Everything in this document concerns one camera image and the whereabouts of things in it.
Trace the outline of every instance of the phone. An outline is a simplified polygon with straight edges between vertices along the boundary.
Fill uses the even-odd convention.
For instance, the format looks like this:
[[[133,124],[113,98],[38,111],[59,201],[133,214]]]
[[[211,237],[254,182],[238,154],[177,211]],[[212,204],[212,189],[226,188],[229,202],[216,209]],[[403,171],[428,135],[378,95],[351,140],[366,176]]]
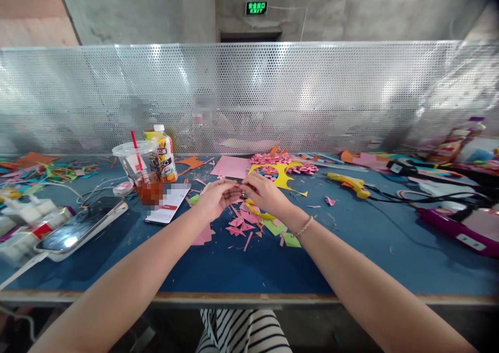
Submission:
[[[127,210],[122,197],[101,197],[40,241],[35,250],[48,251],[54,261],[63,260]]]

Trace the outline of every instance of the perforated metal panel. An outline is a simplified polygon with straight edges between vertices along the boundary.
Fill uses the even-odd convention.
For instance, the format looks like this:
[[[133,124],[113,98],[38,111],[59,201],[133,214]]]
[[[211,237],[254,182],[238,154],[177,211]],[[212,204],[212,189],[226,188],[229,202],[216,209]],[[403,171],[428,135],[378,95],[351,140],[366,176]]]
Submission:
[[[154,123],[180,153],[424,147],[471,115],[499,134],[498,51],[459,42],[3,49],[0,152],[109,153]]]

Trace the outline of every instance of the green exit sign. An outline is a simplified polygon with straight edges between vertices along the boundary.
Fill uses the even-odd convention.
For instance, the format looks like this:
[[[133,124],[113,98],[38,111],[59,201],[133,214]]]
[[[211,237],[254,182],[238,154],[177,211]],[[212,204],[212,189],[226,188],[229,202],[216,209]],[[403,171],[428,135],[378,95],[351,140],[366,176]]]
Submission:
[[[268,2],[246,2],[246,15],[266,15]]]

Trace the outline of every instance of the striped pants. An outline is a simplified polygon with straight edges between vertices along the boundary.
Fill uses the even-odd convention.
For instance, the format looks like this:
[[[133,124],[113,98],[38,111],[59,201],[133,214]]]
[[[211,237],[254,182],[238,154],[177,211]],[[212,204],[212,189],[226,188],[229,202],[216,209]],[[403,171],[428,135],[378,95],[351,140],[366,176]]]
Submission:
[[[290,353],[272,310],[202,309],[204,333],[196,353]]]

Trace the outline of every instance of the forearm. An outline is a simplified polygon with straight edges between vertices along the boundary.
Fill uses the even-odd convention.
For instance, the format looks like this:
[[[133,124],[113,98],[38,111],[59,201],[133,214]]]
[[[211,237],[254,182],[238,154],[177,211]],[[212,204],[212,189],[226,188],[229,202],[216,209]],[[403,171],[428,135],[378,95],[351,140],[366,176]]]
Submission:
[[[32,351],[108,351],[142,315],[208,223],[206,214],[194,208],[181,215],[97,280]]]
[[[297,233],[309,216],[299,208],[281,221]],[[475,351],[436,313],[317,222],[299,237],[350,314],[384,351]]]

